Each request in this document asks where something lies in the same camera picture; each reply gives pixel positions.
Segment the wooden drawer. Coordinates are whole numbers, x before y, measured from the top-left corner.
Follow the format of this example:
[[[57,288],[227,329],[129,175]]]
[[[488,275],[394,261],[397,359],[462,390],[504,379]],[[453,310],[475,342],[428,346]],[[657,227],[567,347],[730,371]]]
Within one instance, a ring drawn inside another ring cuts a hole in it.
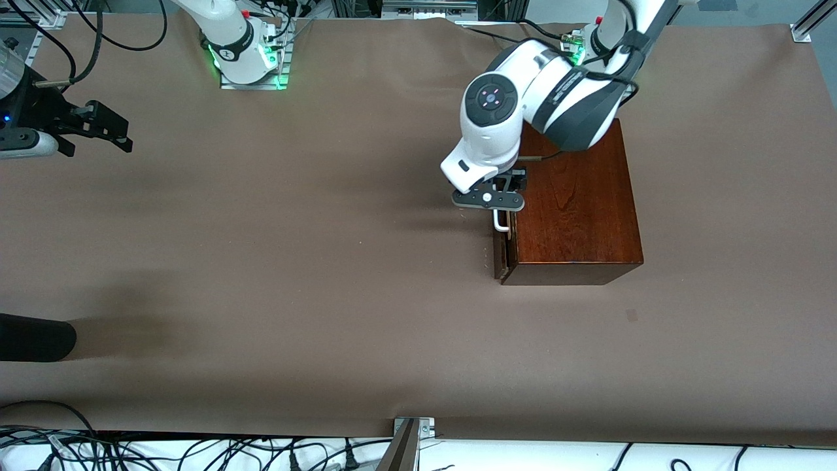
[[[510,211],[507,212],[507,221],[511,227],[509,233],[498,233],[493,227],[494,279],[501,284],[513,270],[514,216]]]

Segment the dark wooden drawer cabinet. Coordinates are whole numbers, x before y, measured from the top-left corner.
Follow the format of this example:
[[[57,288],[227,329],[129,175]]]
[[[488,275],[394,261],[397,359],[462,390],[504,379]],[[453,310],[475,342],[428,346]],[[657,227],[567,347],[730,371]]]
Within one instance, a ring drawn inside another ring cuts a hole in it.
[[[569,153],[526,124],[517,167],[527,170],[525,206],[512,213],[503,285],[605,285],[645,262],[618,120],[593,147]]]

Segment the brown paper table cover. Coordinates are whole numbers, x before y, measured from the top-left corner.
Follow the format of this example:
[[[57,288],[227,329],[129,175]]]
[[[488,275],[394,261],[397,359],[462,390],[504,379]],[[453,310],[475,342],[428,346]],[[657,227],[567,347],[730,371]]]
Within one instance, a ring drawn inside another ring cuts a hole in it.
[[[221,90],[190,18],[67,92],[133,152],[0,162],[0,312],[76,320],[0,404],[114,430],[837,446],[837,111],[786,25],[670,26],[620,113],[645,264],[492,277],[439,163],[500,45],[323,20],[281,92]]]

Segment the black cylinder object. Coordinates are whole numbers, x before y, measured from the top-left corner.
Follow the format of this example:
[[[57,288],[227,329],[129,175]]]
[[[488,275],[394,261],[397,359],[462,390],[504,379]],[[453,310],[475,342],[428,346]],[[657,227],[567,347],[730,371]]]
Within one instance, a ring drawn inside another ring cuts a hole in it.
[[[0,313],[0,362],[59,362],[76,342],[68,322]]]

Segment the aluminium profile bar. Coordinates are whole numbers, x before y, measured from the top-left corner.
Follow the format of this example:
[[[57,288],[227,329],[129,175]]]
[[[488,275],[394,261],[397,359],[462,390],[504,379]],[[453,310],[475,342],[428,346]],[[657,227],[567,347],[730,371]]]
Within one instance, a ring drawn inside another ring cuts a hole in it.
[[[416,471],[420,440],[416,421],[402,426],[386,448],[374,471]]]

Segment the perforated aluminium edge rail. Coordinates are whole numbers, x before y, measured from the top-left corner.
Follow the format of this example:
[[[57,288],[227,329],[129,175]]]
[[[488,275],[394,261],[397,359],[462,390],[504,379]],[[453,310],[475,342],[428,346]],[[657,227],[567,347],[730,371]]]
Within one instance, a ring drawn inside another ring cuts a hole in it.
[[[66,12],[63,0],[0,0],[0,44],[14,46],[13,51],[32,63],[44,35],[43,30],[62,29]]]

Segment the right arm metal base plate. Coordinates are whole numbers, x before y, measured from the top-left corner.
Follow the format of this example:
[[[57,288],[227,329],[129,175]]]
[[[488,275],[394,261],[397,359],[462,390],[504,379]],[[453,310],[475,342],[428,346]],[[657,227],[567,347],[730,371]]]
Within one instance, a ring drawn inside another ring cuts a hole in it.
[[[259,72],[264,74],[259,80],[248,84],[239,84],[225,74],[219,75],[219,87],[223,90],[285,90],[290,80],[293,36],[296,32],[295,19],[285,19],[281,26],[260,19],[259,54],[257,62],[248,63],[251,68],[259,65]]]

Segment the aluminium frame equipment rack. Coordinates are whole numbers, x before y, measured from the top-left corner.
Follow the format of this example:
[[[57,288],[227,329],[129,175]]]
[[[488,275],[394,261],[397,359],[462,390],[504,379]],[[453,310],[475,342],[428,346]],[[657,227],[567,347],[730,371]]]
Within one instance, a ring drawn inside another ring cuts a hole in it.
[[[329,0],[337,18],[506,22],[526,17],[531,0]]]

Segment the small metal corner bracket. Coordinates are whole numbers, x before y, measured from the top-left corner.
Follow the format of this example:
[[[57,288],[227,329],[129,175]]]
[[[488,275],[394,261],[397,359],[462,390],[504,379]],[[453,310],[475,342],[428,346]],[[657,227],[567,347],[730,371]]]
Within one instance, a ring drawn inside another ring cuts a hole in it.
[[[410,420],[416,421],[419,440],[430,440],[436,436],[436,420],[433,417],[396,417],[394,420],[394,436]]]

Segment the aluminium frame corner bracket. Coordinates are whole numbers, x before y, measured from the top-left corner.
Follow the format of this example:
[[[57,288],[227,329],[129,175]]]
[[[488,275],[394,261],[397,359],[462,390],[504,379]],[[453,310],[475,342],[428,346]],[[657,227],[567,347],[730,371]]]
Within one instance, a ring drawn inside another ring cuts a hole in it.
[[[837,12],[837,0],[817,0],[794,24],[790,25],[795,43],[810,43],[811,33]]]

